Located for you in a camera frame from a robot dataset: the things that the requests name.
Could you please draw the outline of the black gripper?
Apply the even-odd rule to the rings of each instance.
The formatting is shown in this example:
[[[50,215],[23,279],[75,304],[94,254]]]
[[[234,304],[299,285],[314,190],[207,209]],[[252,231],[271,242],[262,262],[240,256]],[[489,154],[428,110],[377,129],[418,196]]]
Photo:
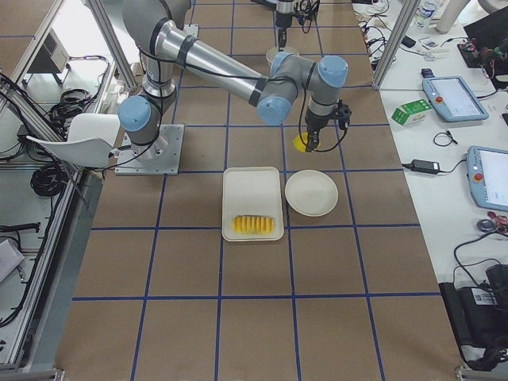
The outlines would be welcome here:
[[[319,132],[321,129],[325,128],[332,119],[333,114],[317,115],[311,110],[306,111],[306,152],[312,152],[318,148],[320,144]]]

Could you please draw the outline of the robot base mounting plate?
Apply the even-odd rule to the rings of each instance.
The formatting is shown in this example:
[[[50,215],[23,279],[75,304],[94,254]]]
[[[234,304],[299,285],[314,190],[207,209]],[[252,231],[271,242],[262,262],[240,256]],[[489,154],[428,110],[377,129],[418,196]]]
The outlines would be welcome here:
[[[185,125],[161,125],[158,139],[151,148],[144,151],[141,146],[132,145],[127,133],[123,136],[123,145],[129,149],[120,151],[119,166],[114,168],[117,175],[177,175],[179,173]]]

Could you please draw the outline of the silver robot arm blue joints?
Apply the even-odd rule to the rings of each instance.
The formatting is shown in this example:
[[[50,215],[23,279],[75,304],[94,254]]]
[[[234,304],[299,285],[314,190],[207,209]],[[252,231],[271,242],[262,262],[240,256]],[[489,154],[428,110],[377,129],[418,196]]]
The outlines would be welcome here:
[[[294,101],[294,84],[276,81],[219,52],[183,31],[188,1],[126,1],[122,18],[140,52],[154,65],[144,77],[144,96],[163,98],[171,89],[171,77],[161,75],[162,67],[177,66],[207,79],[248,101],[267,125],[281,125]]]

